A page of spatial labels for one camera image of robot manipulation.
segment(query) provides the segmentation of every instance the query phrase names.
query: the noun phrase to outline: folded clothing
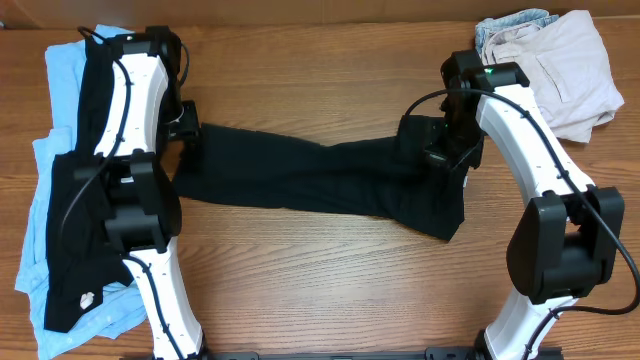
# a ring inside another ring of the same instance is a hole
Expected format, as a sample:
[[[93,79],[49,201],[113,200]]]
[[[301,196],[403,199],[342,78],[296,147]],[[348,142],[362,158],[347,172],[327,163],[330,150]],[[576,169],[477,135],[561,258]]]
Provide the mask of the folded clothing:
[[[98,25],[96,32],[111,37],[127,31]],[[50,46],[45,53],[54,128],[47,138],[33,142],[39,177],[29,211],[15,286],[16,290],[29,295],[30,320],[38,342],[40,359],[51,359],[96,335],[115,339],[146,318],[146,311],[135,283],[128,287],[112,283],[101,290],[94,290],[94,309],[73,320],[75,326],[67,333],[44,328],[51,270],[47,263],[47,221],[49,214],[62,211],[59,208],[52,208],[50,211],[52,172],[55,172],[52,166],[56,155],[65,154],[76,146],[78,103],[86,62],[85,51],[85,42],[80,41]],[[100,298],[102,304],[97,306],[100,301],[95,300]],[[75,308],[80,308],[80,304],[74,303]]]
[[[395,137],[334,146],[204,124],[173,184],[195,200],[379,216],[449,240],[464,221],[467,168],[426,164],[425,136],[441,121],[409,116]]]
[[[487,40],[481,57],[485,65],[520,65],[543,118],[559,138],[588,143],[591,129],[611,121],[624,104],[588,11],[571,11],[535,32],[501,30]]]
[[[100,179],[87,188],[69,213],[64,229],[62,219],[84,185],[74,179],[74,171],[98,166],[101,155],[94,149],[106,127],[113,93],[113,59],[105,44],[85,39],[85,63],[78,105],[77,141],[73,151],[56,155],[47,218],[47,263],[49,292],[44,326],[68,332],[80,317],[103,301],[102,288],[119,282],[129,286],[133,277],[118,253],[110,246],[102,228],[102,218],[110,216],[108,204],[92,197],[100,190]]]
[[[552,24],[558,18],[560,18],[558,15],[549,15],[547,10],[527,9],[498,19],[484,19],[476,25],[476,51],[482,55],[487,40],[502,30],[517,27],[535,32]]]

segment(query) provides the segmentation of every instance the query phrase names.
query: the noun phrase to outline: black garment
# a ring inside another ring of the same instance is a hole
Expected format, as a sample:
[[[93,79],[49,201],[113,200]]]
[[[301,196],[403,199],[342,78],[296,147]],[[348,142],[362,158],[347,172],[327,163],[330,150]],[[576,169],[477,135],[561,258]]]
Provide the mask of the black garment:
[[[98,179],[89,187],[69,214],[62,237],[59,227],[72,199],[83,185],[74,180],[74,171],[97,164],[94,156],[106,126],[113,92],[112,58],[104,45],[85,41],[87,62],[82,78],[78,107],[78,134],[74,151],[56,156],[47,217],[47,264],[49,292],[44,328],[68,332],[78,319],[102,303],[102,288],[112,282],[129,285],[133,278],[118,254],[106,242],[96,217],[104,210],[91,196]],[[92,292],[93,303],[80,307],[82,294]]]
[[[334,146],[204,124],[202,147],[183,154],[173,184],[196,200],[386,217],[449,240],[464,220],[467,168],[425,163],[441,124],[410,116],[395,137]]]

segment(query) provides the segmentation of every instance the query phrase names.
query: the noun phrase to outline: cardboard wall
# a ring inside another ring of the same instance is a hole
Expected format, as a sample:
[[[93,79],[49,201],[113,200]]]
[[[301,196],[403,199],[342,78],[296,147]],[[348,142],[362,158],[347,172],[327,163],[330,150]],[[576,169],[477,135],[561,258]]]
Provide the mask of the cardboard wall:
[[[637,0],[0,0],[0,20],[15,28],[75,28],[97,23],[264,25],[344,22],[476,21],[538,7],[592,16],[640,15]]]

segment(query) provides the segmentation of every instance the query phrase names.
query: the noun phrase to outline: white cloth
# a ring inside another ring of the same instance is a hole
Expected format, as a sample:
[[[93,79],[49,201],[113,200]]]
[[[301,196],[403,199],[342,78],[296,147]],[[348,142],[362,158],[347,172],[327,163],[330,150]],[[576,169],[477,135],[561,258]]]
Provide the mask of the white cloth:
[[[588,11],[571,11],[545,28],[504,29],[488,40],[481,57],[485,65],[520,65],[542,116],[559,138],[588,143],[591,128],[612,120],[624,104]]]

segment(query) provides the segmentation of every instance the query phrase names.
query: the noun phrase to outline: wooden table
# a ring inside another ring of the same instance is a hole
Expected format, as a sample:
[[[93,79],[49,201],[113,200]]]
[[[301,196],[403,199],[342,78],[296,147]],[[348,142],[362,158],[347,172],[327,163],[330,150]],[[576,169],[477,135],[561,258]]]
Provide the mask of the wooden table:
[[[598,20],[626,105],[576,163],[626,201],[621,238],[640,260],[640,20]],[[418,97],[443,87],[442,62],[471,46],[473,23],[174,29],[192,54],[184,99],[200,119],[323,144],[394,134]],[[51,110],[44,51],[75,31],[0,32],[0,358],[35,358],[26,295],[13,290],[37,183],[31,142]],[[437,114],[439,101],[421,108]],[[171,171],[178,149],[164,165]],[[487,141],[465,190],[467,220],[446,244],[390,220],[264,210],[183,199],[180,262],[191,306],[215,351],[422,350],[470,345],[511,289],[505,249],[522,214],[518,188]],[[632,298],[618,257],[584,304]],[[567,314],[546,339],[569,359],[640,358],[640,312]],[[150,353],[148,323],[95,338],[61,359]]]

